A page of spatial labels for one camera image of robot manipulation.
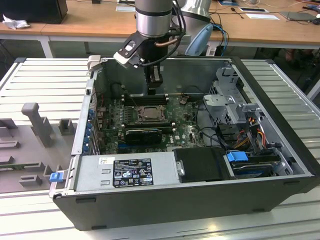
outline paper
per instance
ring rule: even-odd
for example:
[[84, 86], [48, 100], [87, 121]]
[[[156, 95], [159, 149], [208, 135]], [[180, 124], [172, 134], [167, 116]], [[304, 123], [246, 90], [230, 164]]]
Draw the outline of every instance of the paper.
[[280, 20], [275, 15], [246, 13], [250, 19]]
[[25, 20], [13, 20], [6, 17], [5, 15], [3, 15], [2, 23], [13, 30], [30, 27], [30, 25], [28, 25], [27, 21]]

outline aluminum profile table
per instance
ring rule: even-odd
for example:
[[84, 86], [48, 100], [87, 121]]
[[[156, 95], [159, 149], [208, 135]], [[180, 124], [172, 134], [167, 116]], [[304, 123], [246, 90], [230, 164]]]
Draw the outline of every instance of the aluminum profile table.
[[[40, 61], [40, 59], [28, 59], [28, 61], [36, 60]], [[38, 64], [45, 64], [45, 66], [51, 64], [44, 63], [44, 61], [48, 60], [41, 59], [40, 62], [42, 63], [39, 62]], [[299, 126], [299, 122], [315, 121], [315, 124], [319, 123], [317, 117], [319, 110], [303, 93], [295, 88], [293, 83], [276, 65], [257, 60], [244, 61], [244, 63], [275, 105], [281, 109], [290, 124]], [[293, 112], [286, 111], [286, 107], [282, 107], [286, 105], [296, 106], [294, 108], [296, 110]], [[304, 124], [295, 128], [295, 130], [300, 133], [300, 130], [304, 130], [300, 129], [303, 126], [308, 128], [308, 125]], [[311, 150], [319, 149], [316, 134], [307, 137], [302, 136], [302, 139], [312, 140], [305, 142], [305, 144], [310, 144]], [[315, 240], [319, 239], [320, 236], [320, 187], [316, 187], [305, 194], [291, 196], [271, 212], [88, 232], [78, 231], [74, 228], [69, 219], [49, 198], [48, 191], [3, 194], [0, 196], [0, 226], [1, 240], [57, 239], [61, 236], [65, 239], [81, 240]]]
[[39, 114], [51, 124], [60, 119], [78, 123], [87, 75], [86, 58], [27, 58], [15, 62], [0, 81], [0, 118], [29, 125], [24, 103], [38, 103]]

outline wooden desk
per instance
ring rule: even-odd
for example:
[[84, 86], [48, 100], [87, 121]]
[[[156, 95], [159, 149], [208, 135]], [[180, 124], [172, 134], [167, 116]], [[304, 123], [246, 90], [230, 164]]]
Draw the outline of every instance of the wooden desk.
[[116, 11], [117, 3], [67, 0], [68, 12], [61, 24], [47, 24], [47, 36], [127, 38], [136, 32], [134, 12]]
[[[31, 23], [31, 28], [11, 30], [4, 25], [0, 27], [0, 39], [38, 40], [41, 42], [47, 58], [52, 58], [50, 41], [73, 42], [109, 42], [122, 43], [136, 31], [133, 12], [116, 11], [116, 0], [92, 4], [91, 1], [77, 2], [67, 0], [68, 12], [62, 24]], [[288, 8], [271, 6], [289, 6], [298, 3], [294, 0], [261, 0], [259, 6], [270, 12], [302, 10], [305, 3], [298, 3]], [[280, 20], [250, 19], [242, 14], [232, 14], [231, 7], [221, 6], [216, 1], [210, 11], [221, 14], [223, 28], [229, 33], [229, 46], [318, 49], [320, 47], [320, 26], [289, 21], [279, 13], [274, 13]], [[217, 14], [212, 18], [219, 23]], [[215, 31], [210, 38], [210, 45], [216, 46], [222, 39], [220, 32]]]
[[45, 27], [45, 23], [29, 23], [30, 27], [17, 28], [13, 30], [4, 24], [0, 24], [0, 34], [12, 35], [41, 35], [41, 30]]
[[[271, 6], [289, 6], [291, 4], [297, 3], [293, 0], [261, 0], [261, 2], [268, 3]], [[264, 4], [259, 4], [260, 8], [265, 8], [269, 12], [298, 12], [303, 10], [302, 7], [305, 3], [299, 3], [287, 8], [274, 8]], [[223, 13], [234, 13], [230, 10], [230, 7], [225, 8], [225, 6], [216, 7], [216, 3], [211, 4], [211, 9], [217, 9], [216, 12], [221, 14], [221, 21], [223, 29], [229, 33], [230, 44], [237, 45], [237, 43], [244, 43], [248, 47], [251, 44], [273, 44], [273, 45], [300, 45], [301, 47], [292, 48], [310, 48], [314, 46], [315, 49], [320, 47], [320, 27], [309, 23], [306, 25], [295, 22], [287, 21], [284, 16], [280, 13], [272, 13], [280, 20], [264, 20], [264, 19], [250, 19], [246, 14], [241, 14], [244, 19], [238, 14], [223, 14]], [[306, 11], [305, 13], [310, 13], [311, 15], [316, 15], [314, 11]], [[217, 14], [212, 15], [213, 20], [219, 23], [219, 17]], [[214, 32], [211, 35], [212, 41], [219, 40], [221, 33]]]

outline floor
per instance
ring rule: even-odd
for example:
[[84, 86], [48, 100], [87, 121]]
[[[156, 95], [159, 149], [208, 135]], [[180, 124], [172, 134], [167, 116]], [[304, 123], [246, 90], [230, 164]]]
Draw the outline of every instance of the floor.
[[[13, 58], [27, 57], [27, 58], [44, 58], [42, 47], [38, 41], [32, 40], [2, 40], [2, 44], [7, 48]], [[89, 55], [102, 55], [104, 57], [113, 56], [114, 52], [119, 49], [121, 43], [89, 43], [90, 54], [86, 54], [83, 42], [51, 42], [51, 47], [57, 58], [87, 58]], [[227, 48], [225, 56], [238, 56], [242, 59], [270, 59], [274, 57], [276, 49], [265, 48], [259, 49], [256, 52], [254, 47], [233, 47]], [[13, 59], [3, 47], [0, 47], [0, 79], [5, 75], [7, 69], [13, 63]], [[290, 66], [285, 61], [285, 51], [280, 50], [278, 56], [274, 57], [275, 63], [288, 75], [288, 77], [295, 82], [298, 87], [302, 87], [305, 79], [312, 74], [311, 67], [296, 68]], [[318, 106], [320, 105], [320, 96], [314, 101]]]

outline sticker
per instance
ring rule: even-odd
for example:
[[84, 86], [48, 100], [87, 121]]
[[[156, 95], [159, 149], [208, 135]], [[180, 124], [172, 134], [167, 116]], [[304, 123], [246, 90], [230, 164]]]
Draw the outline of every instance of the sticker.
[[14, 169], [12, 167], [4, 167], [4, 168], [0, 168], [0, 172], [4, 172], [4, 171], [13, 171]]
[[99, 158], [99, 164], [113, 164], [115, 159], [116, 158], [114, 156], [112, 156], [112, 157], [100, 157]]
[[[110, 158], [114, 160], [114, 157], [101, 157], [101, 159]], [[114, 174], [112, 184], [115, 188], [149, 186], [154, 184], [150, 158], [113, 160]]]

